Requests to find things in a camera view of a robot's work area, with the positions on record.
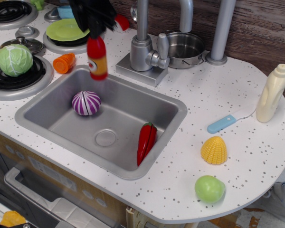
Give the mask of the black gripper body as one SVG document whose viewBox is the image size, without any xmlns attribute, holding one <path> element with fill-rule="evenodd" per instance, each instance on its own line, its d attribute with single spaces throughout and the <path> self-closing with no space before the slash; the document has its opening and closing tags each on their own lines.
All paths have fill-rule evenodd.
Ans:
<svg viewBox="0 0 285 228">
<path fill-rule="evenodd" d="M 72 12 L 86 11 L 88 18 L 100 19 L 107 29 L 114 29 L 117 13 L 109 0 L 70 0 L 69 5 Z"/>
</svg>

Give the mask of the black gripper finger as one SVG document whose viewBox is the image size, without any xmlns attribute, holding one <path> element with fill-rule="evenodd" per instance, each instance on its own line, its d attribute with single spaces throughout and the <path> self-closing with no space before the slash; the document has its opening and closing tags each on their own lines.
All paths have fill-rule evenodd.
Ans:
<svg viewBox="0 0 285 228">
<path fill-rule="evenodd" d="M 106 26 L 103 21 L 97 18 L 88 19 L 88 28 L 91 38 L 98 38 L 103 32 L 106 31 Z"/>
<path fill-rule="evenodd" d="M 86 11 L 75 11 L 73 12 L 73 15 L 80 30 L 82 32 L 87 31 L 89 29 L 88 13 Z"/>
</svg>

